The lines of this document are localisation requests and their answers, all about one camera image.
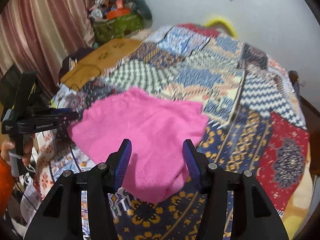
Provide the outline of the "orange left sleeve forearm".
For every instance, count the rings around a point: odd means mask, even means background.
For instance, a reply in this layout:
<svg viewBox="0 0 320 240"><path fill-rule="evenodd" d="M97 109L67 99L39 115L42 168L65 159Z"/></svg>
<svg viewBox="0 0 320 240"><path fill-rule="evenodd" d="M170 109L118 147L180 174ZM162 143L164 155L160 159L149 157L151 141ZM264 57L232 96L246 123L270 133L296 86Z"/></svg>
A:
<svg viewBox="0 0 320 240"><path fill-rule="evenodd" d="M3 217L15 183L11 168L3 159L0 165L0 180L0 215Z"/></svg>

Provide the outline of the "person's left hand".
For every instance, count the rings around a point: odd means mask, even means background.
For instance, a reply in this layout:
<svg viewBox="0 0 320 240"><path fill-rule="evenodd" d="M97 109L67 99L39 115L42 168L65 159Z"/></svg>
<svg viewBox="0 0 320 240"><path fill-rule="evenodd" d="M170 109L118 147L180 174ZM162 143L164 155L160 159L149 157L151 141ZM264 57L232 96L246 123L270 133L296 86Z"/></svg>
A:
<svg viewBox="0 0 320 240"><path fill-rule="evenodd" d="M35 134L32 134L29 137L29 141L24 146L24 155L22 157L22 162L24 166L28 166L30 164L34 138L35 138ZM5 139L1 145L1 159L9 166L11 165L9 151L12 150L14 147L15 147L15 143L10 139Z"/></svg>

